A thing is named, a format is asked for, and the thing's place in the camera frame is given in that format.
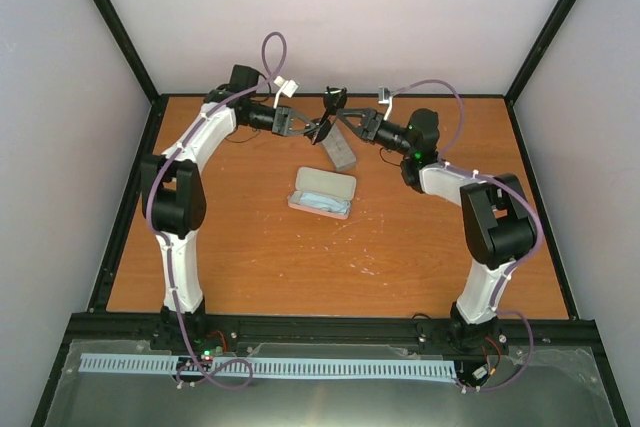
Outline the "black frame glasses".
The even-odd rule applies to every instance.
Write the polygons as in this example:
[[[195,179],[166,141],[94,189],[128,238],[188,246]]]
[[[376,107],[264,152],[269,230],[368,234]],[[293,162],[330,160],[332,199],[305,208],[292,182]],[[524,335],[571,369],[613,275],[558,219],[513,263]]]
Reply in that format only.
[[[317,122],[317,129],[311,136],[311,143],[316,145],[321,143],[329,134],[337,112],[344,108],[347,101],[347,88],[326,87],[323,94],[324,114]]]

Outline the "grey glasses case teal lining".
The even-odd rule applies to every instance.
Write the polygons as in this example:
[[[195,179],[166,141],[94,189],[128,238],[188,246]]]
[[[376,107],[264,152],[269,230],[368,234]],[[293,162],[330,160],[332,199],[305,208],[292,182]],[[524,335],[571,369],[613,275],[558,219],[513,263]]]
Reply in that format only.
[[[345,172],[356,166],[355,153],[337,125],[331,128],[321,145],[336,172]]]

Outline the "pink glasses case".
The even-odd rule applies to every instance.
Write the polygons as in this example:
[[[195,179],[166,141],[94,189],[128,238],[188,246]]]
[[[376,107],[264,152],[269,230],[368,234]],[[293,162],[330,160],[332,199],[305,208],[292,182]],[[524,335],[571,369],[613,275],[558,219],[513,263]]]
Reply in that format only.
[[[321,210],[304,207],[299,204],[301,195],[304,192],[326,195],[335,199],[352,201],[355,196],[357,180],[351,175],[345,175],[330,171],[319,170],[310,167],[300,167],[296,174],[295,188],[288,197],[287,204],[290,208],[330,217],[338,220],[345,220],[349,217],[350,211],[346,215],[333,214]]]

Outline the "light blue cloth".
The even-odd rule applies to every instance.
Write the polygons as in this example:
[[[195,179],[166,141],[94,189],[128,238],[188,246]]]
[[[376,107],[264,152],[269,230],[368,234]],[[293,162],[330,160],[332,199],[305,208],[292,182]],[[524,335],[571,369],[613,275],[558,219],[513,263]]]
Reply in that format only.
[[[312,192],[304,192],[300,197],[299,204],[304,207],[339,215],[348,214],[351,207],[349,200],[335,199]]]

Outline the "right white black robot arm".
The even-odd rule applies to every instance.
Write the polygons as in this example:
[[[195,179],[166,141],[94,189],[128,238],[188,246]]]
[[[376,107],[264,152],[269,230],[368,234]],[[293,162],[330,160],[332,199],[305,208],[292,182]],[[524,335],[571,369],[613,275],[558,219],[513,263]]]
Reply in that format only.
[[[439,117],[429,109],[415,110],[404,127],[372,108],[340,109],[336,117],[361,140],[401,154],[407,186],[461,208],[472,264],[451,307],[447,340],[459,351],[475,348],[496,331],[499,303],[513,272],[540,245],[540,219],[518,177],[486,176],[442,159]]]

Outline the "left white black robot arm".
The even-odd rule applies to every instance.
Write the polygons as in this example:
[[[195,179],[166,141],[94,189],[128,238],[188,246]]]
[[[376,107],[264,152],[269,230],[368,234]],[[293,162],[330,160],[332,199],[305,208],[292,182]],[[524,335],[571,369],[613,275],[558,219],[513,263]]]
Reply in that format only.
[[[298,88],[292,79],[251,75],[226,89],[214,89],[175,143],[162,154],[147,154],[141,160],[143,217],[159,244],[164,270],[163,309],[183,315],[172,335],[186,349],[201,347],[208,337],[207,323],[194,315],[204,301],[197,267],[197,236],[207,210],[202,171],[238,126],[279,136],[313,131],[316,124],[307,119],[303,129],[292,129],[299,113],[279,104],[282,96],[291,98]]]

